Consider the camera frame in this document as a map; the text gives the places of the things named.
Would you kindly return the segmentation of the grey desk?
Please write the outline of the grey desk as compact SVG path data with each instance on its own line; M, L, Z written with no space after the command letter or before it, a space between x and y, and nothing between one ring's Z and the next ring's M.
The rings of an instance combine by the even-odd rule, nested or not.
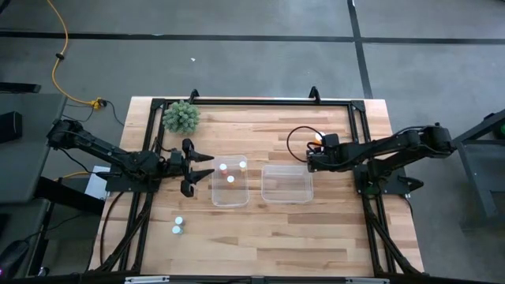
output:
M47 160L47 134L62 116L67 98L59 94L0 94L0 114L22 116L22 137L0 144L0 204L29 201Z

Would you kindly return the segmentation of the black metal stand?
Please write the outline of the black metal stand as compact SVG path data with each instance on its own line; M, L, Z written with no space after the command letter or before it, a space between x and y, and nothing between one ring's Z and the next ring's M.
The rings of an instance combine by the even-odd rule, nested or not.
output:
M494 195L505 195L505 140L497 140L493 128L505 123L505 109L490 113L479 124L454 138L470 187L477 194L479 215L466 217L463 230L505 226Z

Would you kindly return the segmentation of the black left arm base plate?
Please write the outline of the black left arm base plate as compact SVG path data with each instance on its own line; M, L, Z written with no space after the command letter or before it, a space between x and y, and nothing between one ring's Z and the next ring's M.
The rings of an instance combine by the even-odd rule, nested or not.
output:
M106 190L108 192L157 192L161 184L160 180L136 181L125 175L121 177L109 177Z

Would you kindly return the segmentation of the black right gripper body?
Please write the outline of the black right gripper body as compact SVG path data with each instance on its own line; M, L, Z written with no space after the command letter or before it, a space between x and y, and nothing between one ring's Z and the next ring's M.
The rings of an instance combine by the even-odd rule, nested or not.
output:
M335 172L333 165L330 163L329 156L324 153L322 148L307 150L306 160L309 173L315 173L319 171Z

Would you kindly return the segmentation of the black computer mouse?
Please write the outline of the black computer mouse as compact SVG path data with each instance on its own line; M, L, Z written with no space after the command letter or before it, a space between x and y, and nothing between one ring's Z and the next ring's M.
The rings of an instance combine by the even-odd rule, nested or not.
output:
M28 250L28 241L16 240L0 253L0 279L12 278L17 273Z

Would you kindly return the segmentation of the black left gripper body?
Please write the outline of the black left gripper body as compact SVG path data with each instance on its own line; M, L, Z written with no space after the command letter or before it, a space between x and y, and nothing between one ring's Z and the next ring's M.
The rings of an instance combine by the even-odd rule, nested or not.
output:
M180 191L185 197L194 197L194 188L190 180L190 151L193 149L193 142L189 138L182 141L182 149L172 148L170 150L168 177L183 177Z

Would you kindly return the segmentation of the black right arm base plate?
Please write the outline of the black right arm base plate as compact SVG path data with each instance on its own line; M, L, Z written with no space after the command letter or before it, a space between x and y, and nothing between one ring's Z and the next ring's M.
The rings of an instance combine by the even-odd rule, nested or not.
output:
M369 176L365 164L354 168L353 175L357 192L365 195L407 195L424 185L419 179L407 177L403 167L393 170L386 177L379 177L376 181Z

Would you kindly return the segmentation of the black speaker box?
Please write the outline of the black speaker box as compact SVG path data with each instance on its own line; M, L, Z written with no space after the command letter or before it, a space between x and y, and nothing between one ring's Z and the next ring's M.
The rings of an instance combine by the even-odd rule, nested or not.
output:
M16 112L0 114L0 144L20 139L23 135L23 116Z

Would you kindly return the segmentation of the green succulent in white pot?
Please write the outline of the green succulent in white pot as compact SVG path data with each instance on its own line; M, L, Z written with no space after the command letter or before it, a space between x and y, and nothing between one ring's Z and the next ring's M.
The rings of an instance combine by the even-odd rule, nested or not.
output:
M191 134L200 123L200 112L196 106L181 100L171 103L163 112L162 123L170 133Z

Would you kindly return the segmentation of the white paper sheet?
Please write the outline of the white paper sheet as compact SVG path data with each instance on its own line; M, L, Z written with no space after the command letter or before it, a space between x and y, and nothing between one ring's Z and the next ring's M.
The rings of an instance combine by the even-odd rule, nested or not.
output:
M107 181L97 176L96 173L108 173L109 171L110 167L108 166L94 166L84 193L96 199L105 200L110 195L106 190Z

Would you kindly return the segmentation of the clear plastic bin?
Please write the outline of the clear plastic bin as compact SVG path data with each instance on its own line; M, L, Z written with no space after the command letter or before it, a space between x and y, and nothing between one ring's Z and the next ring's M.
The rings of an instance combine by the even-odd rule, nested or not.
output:
M313 198L312 174L305 166L266 165L261 196L268 203L304 204Z
M247 162L247 171L240 171L239 162ZM225 163L228 174L219 171L219 165ZM216 207L241 207L249 202L248 160L243 155L216 156L212 161L215 172L211 175L211 200ZM226 178L235 177L235 184L230 185Z

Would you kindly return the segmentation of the black aluminium table frame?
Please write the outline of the black aluminium table frame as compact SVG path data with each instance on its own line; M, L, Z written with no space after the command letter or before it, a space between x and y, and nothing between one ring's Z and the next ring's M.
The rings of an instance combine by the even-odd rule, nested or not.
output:
M211 182L193 198L180 182L160 185L152 203L140 270L146 275L370 276L372 257L361 197L350 172L318 173L304 204L268 203L261 196L266 165L299 165L316 132L343 142L391 134L382 99L196 99L199 152L248 160L249 202L216 207ZM173 234L174 220L185 220Z

